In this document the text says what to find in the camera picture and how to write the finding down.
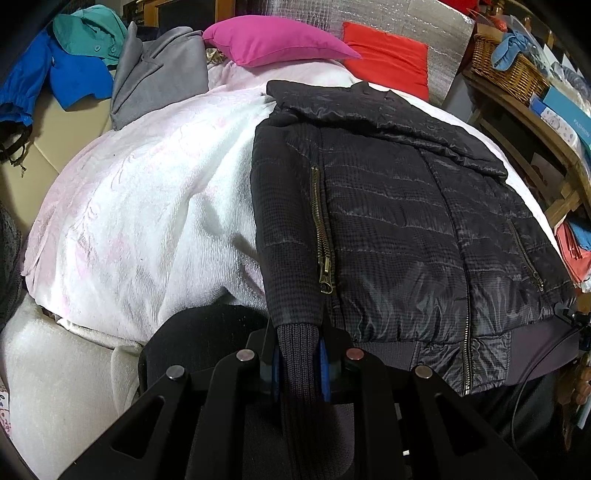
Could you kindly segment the right hand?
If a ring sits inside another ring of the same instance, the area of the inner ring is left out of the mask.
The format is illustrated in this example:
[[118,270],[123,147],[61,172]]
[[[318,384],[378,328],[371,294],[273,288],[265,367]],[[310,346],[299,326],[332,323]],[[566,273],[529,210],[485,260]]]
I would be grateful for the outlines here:
[[575,367],[561,378],[558,402],[562,407],[562,435],[565,448],[570,449],[577,418],[590,398],[590,354],[585,353]]

